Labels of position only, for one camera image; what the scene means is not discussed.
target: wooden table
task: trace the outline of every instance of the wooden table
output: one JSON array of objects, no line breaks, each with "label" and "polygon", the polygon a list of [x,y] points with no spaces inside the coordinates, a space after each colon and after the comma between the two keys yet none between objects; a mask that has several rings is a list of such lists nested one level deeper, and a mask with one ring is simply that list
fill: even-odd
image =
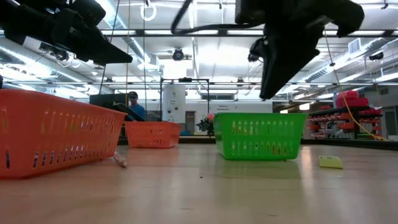
[{"label": "wooden table", "polygon": [[[287,162],[226,161],[215,145],[118,149],[112,160],[27,180],[0,180],[11,223],[396,223],[398,153],[304,146]],[[321,169],[318,155],[344,170]]]}]

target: white cylindrical tank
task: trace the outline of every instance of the white cylindrical tank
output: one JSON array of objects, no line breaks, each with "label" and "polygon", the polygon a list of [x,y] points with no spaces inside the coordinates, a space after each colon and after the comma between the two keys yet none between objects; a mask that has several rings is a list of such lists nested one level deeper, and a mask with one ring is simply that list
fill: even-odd
[{"label": "white cylindrical tank", "polygon": [[163,120],[185,124],[185,85],[169,84],[163,90]]}]

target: cable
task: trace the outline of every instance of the cable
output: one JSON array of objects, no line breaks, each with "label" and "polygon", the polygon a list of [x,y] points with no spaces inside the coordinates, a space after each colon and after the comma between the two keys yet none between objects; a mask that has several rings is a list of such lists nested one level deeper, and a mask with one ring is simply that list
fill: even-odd
[{"label": "cable", "polygon": [[[146,46],[145,46],[145,36],[142,38],[142,42],[143,42],[143,44],[144,44],[144,46],[143,46],[143,50],[144,50],[144,52],[145,52],[145,49],[146,49]],[[145,57],[144,57],[144,86],[145,86],[145,120],[147,120],[147,109],[148,109],[148,107],[147,107],[147,70],[146,70],[146,62],[145,62]]]},{"label": "cable", "polygon": [[[331,62],[330,65],[331,65],[331,66],[334,66],[335,63],[333,62],[333,57],[331,56],[331,53],[330,53],[330,46],[329,46],[328,36],[327,36],[325,30],[324,30],[324,36],[325,36],[325,40],[326,40],[326,46],[328,47],[328,53],[329,53],[330,62]],[[351,119],[356,123],[356,125],[358,125],[359,128],[361,128],[361,129],[362,129],[363,131],[365,131],[367,134],[369,134],[370,136],[372,136],[374,139],[388,141],[388,139],[386,139],[386,138],[384,138],[384,137],[376,136],[376,135],[374,135],[373,133],[370,133],[366,128],[364,128],[364,127],[354,118],[354,116],[353,116],[351,110],[349,109],[349,106],[348,106],[346,97],[345,97],[345,95],[344,95],[343,86],[340,84],[340,80],[338,79],[336,70],[335,70],[334,68],[333,68],[333,73],[335,74],[335,77],[336,77],[336,80],[337,80],[337,84],[338,84],[338,86],[340,87],[341,93],[342,93],[342,95],[343,95],[344,104],[345,104],[346,107],[347,107],[347,111],[348,111],[348,114],[349,114],[349,116],[351,117]]]},{"label": "cable", "polygon": [[172,26],[170,28],[172,34],[189,34],[192,32],[197,32],[201,30],[214,30],[214,29],[248,29],[248,28],[253,28],[256,26],[259,26],[263,23],[258,23],[258,24],[212,24],[212,25],[205,25],[205,26],[198,26],[190,29],[182,29],[182,30],[177,30],[177,26],[180,23],[182,17],[186,13],[187,9],[189,8],[189,5],[192,3],[193,0],[185,0],[184,4],[178,10],[177,15],[175,16]]},{"label": "cable", "polygon": [[[116,26],[116,19],[118,19],[119,5],[120,5],[120,0],[118,0],[118,5],[116,6],[116,13],[114,15],[112,34],[111,34],[111,39],[109,40],[109,43],[112,43],[113,32],[114,32],[114,28]],[[106,64],[104,65],[104,72],[102,73],[101,85],[99,86],[99,93],[98,93],[99,95],[101,94],[102,86],[104,84],[105,71],[106,71]]]},{"label": "cable", "polygon": [[[129,0],[129,22],[128,22],[128,29],[130,29],[130,16],[131,16],[131,0]],[[127,38],[130,38],[130,32],[127,32]],[[130,46],[127,44],[127,54],[129,53],[129,49]],[[126,105],[129,105],[129,101],[128,101],[128,93],[127,93],[127,89],[128,89],[128,83],[129,83],[129,64],[126,63]]]}]

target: person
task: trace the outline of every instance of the person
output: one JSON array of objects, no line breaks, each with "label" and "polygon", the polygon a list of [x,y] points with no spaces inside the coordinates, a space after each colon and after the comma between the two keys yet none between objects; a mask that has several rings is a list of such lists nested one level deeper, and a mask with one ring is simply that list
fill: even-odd
[{"label": "person", "polygon": [[146,119],[146,112],[144,107],[138,104],[138,94],[135,91],[129,92],[130,109],[136,112],[141,118]]}]

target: robotic arm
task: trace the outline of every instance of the robotic arm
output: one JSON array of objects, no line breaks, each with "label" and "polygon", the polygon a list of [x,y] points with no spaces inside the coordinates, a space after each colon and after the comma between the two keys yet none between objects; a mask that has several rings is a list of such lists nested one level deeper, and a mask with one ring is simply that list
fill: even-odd
[{"label": "robotic arm", "polygon": [[132,62],[96,27],[105,15],[95,0],[0,0],[0,27],[7,39],[22,45],[28,36],[99,65]]},{"label": "robotic arm", "polygon": [[338,37],[358,30],[362,7],[350,0],[236,0],[235,23],[177,30],[192,0],[185,0],[171,32],[187,34],[207,29],[247,29],[265,24],[264,37],[251,47],[248,60],[264,59],[260,97],[272,98],[297,72],[319,54],[325,25],[338,26]]}]

